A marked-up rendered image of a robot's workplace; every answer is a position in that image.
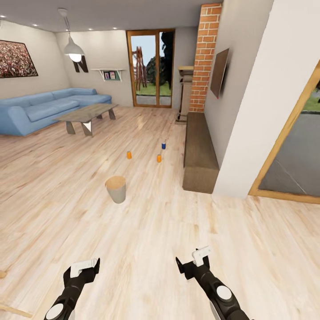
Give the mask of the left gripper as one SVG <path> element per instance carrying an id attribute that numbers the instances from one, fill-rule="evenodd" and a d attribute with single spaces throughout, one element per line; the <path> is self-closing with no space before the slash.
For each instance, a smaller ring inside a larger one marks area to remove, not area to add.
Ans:
<path id="1" fill-rule="evenodd" d="M 71 278 L 71 266 L 65 271 L 63 274 L 64 279 L 64 287 L 65 289 L 68 287 L 76 287 L 80 290 L 80 294 L 83 290 L 83 287 L 86 283 L 91 283 L 94 281 L 96 274 L 99 273 L 100 270 L 100 258 L 97 259 L 97 264 L 90 268 L 83 269 L 78 277 Z"/>

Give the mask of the trash can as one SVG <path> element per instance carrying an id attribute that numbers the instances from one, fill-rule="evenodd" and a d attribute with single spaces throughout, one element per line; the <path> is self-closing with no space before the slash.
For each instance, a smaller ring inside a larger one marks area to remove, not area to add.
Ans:
<path id="1" fill-rule="evenodd" d="M 114 176 L 105 182 L 106 189 L 113 201 L 117 204 L 122 203 L 126 199 L 126 183 L 122 176 Z"/>

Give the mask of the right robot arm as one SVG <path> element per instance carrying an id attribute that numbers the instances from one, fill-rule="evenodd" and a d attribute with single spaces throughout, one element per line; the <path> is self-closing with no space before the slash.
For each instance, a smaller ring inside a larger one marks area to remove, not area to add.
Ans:
<path id="1" fill-rule="evenodd" d="M 187 280 L 195 277 L 209 298 L 210 307 L 216 320 L 249 320 L 241 310 L 231 289 L 209 270 L 208 255 L 211 253 L 211 246 L 196 249 L 192 252 L 194 260 L 186 264 L 182 264 L 176 257 L 180 273 L 184 273 Z"/>

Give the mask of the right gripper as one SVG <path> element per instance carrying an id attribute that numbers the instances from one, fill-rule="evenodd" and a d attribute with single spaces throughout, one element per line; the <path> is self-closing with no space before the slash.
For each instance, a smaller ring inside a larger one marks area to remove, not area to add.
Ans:
<path id="1" fill-rule="evenodd" d="M 182 264 L 180 260 L 176 257 L 176 262 L 179 268 L 180 273 L 184 273 L 185 278 L 187 280 L 190 280 L 191 278 L 195 277 L 196 281 L 199 283 L 201 286 L 201 280 L 202 277 L 207 274 L 207 273 L 212 273 L 209 265 L 209 259 L 207 256 L 203 257 L 203 265 L 201 266 L 196 266 L 193 261 Z"/>

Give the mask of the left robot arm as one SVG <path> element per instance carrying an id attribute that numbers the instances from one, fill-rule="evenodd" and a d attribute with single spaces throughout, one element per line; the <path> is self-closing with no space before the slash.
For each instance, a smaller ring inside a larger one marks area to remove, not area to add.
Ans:
<path id="1" fill-rule="evenodd" d="M 100 270 L 100 258 L 73 263 L 63 274 L 64 291 L 45 315 L 44 320 L 75 320 L 75 307 L 86 283 L 94 281 Z"/>

